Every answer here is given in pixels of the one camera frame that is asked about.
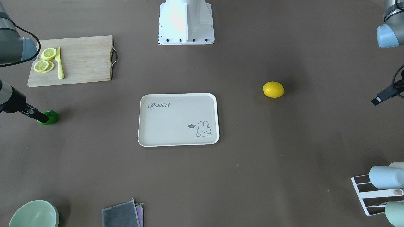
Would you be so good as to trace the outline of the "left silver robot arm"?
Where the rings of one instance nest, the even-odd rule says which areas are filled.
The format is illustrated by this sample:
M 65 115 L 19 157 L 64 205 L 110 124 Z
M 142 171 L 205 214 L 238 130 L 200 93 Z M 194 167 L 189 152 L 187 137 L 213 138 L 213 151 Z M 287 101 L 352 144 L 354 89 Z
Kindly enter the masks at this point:
M 377 28 L 377 41 L 382 49 L 398 47 L 404 44 L 404 1 L 386 0 L 383 15 L 384 24 Z M 395 72 L 390 85 L 381 91 L 374 99 L 373 105 L 378 105 L 387 99 L 398 96 L 403 98 L 404 66 Z

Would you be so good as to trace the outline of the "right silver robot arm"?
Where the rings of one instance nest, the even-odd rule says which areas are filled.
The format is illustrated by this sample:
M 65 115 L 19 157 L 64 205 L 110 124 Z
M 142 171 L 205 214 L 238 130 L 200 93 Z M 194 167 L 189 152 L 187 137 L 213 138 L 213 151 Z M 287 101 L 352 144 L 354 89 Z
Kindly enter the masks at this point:
M 17 26 L 3 6 L 1 6 L 0 14 L 1 67 L 14 66 L 35 60 L 41 50 L 39 39 L 32 32 Z M 41 123 L 49 121 L 48 116 L 27 103 L 24 94 L 2 80 L 0 82 L 0 106 L 1 112 L 21 112 Z

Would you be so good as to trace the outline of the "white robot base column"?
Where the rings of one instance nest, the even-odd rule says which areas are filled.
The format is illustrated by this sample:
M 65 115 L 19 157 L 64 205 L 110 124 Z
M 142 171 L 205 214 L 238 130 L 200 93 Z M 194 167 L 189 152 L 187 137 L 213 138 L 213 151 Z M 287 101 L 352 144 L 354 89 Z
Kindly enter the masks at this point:
M 160 4 L 159 45 L 215 42 L 212 6 L 205 0 L 166 0 Z

